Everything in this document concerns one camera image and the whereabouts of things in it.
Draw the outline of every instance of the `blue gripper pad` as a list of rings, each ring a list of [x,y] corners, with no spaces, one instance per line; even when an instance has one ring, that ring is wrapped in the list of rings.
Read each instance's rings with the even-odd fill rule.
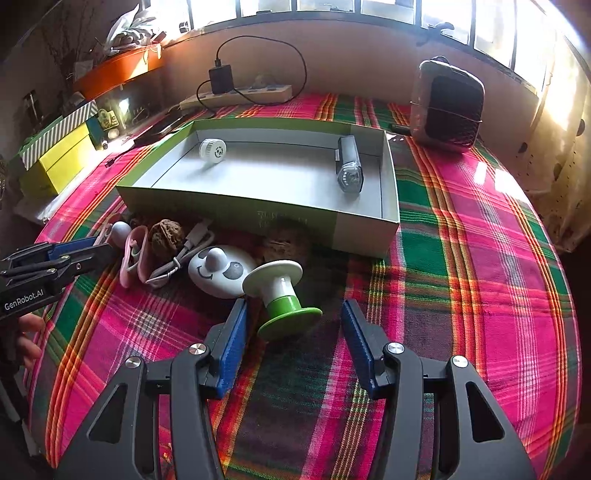
[[[56,244],[51,252],[47,254],[49,260],[55,260],[60,258],[62,255],[68,255],[72,252],[82,250],[83,248],[92,247],[95,244],[96,237],[88,236],[86,238],[80,238],[79,240],[72,240],[71,242],[64,242]]]
[[[369,323],[355,300],[345,300],[340,317],[359,385],[373,400],[386,397],[394,373],[384,363],[383,348],[389,340],[383,328]]]
[[[226,322],[207,334],[205,343],[212,351],[204,382],[208,398],[223,398],[234,386],[248,337],[246,321],[246,301],[238,299]]]

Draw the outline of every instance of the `plastic bag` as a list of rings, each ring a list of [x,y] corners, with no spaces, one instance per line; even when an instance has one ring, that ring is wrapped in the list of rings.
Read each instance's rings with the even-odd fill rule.
[[[156,10],[151,7],[140,11],[137,5],[132,11],[122,15],[109,32],[103,48],[105,55],[113,56],[150,45],[152,38],[161,30],[155,13]]]

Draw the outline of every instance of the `window frame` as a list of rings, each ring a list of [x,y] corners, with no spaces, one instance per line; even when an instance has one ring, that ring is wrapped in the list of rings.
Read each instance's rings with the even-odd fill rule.
[[[547,14],[544,8],[540,5],[540,0],[530,0],[537,6],[543,13]],[[199,37],[201,35],[205,35],[211,32],[224,30],[227,28],[234,28],[234,27],[242,27],[245,25],[255,25],[255,24],[263,24],[268,22],[281,22],[281,21],[291,21],[291,20],[332,20],[332,21],[350,21],[368,25],[377,25],[380,27],[387,27],[398,29],[402,31],[406,31],[408,33],[412,33],[419,37],[424,37],[428,29],[422,27],[422,17],[423,17],[423,0],[415,0],[414,6],[414,23],[407,24],[405,22],[401,22],[399,20],[393,20],[390,18],[384,17],[375,17],[373,15],[366,15],[361,13],[361,2],[362,0],[353,0],[353,12],[332,12],[332,11],[299,11],[297,9],[297,0],[290,0],[291,4],[291,11],[288,12],[270,12],[264,13],[260,15],[248,15],[246,17],[242,16],[242,8],[240,5],[240,0],[235,0],[236,2],[236,18],[231,20],[222,21],[219,23],[207,25],[202,28],[194,29],[193,28],[193,16],[192,16],[192,8],[191,8],[191,0],[186,0],[187,6],[189,8],[189,25],[191,26],[191,31],[181,35],[179,38],[170,41],[165,45],[165,48],[170,48],[177,43],[189,40],[191,38]],[[515,13],[517,14],[517,0],[513,0],[515,5]],[[480,52],[474,48],[476,42],[476,9],[477,9],[477,1],[472,0],[472,17],[471,17],[471,25],[470,25],[470,33],[468,36],[467,44],[463,44],[454,38],[448,37],[446,35],[434,35],[430,41],[436,41],[445,44],[451,48],[455,48],[456,50],[460,50],[464,53],[467,53],[478,60],[487,63],[500,72],[504,73],[508,77],[514,79],[516,82],[521,83],[526,88],[528,88],[532,93],[539,95],[540,92],[530,84],[527,80],[523,79],[521,76],[517,75],[514,72],[515,68],[515,61],[517,57],[517,45],[518,45],[518,34],[517,34],[517,21],[515,22],[515,35],[514,35],[514,44],[513,44],[513,55],[511,58],[511,63],[509,67],[506,67],[502,63],[495,60],[493,57],[487,55],[486,53]],[[576,49],[572,46],[573,44],[569,42],[569,45],[572,47],[573,52],[577,55],[577,58],[580,59],[580,62],[585,69],[586,72],[589,72],[588,78],[591,81],[591,70],[589,66],[585,62],[582,55],[578,54]]]

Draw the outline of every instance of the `power strip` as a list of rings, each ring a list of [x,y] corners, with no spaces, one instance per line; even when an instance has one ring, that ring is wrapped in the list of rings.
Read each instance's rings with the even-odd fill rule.
[[[291,98],[291,85],[275,85],[260,89],[239,88],[238,90],[256,103],[278,103],[285,102]],[[219,95],[206,92],[201,93],[200,99],[204,105],[211,108],[229,105],[246,105],[250,103],[236,92],[221,93]],[[200,106],[200,104],[197,101],[197,95],[191,95],[186,100],[183,100],[179,106],[181,110],[188,110]]]

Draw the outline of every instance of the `metal screw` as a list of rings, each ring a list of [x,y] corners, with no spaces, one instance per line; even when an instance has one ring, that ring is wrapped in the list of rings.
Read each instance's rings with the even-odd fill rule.
[[[465,356],[456,355],[452,357],[452,362],[456,367],[465,368],[468,366],[468,360]]]
[[[194,343],[189,347],[191,355],[201,355],[205,353],[205,350],[207,350],[207,347],[203,343]]]
[[[142,363],[142,359],[138,356],[130,356],[126,361],[125,361],[125,366],[127,368],[138,368]]]
[[[391,342],[388,344],[388,352],[402,353],[404,352],[404,345],[398,342]]]

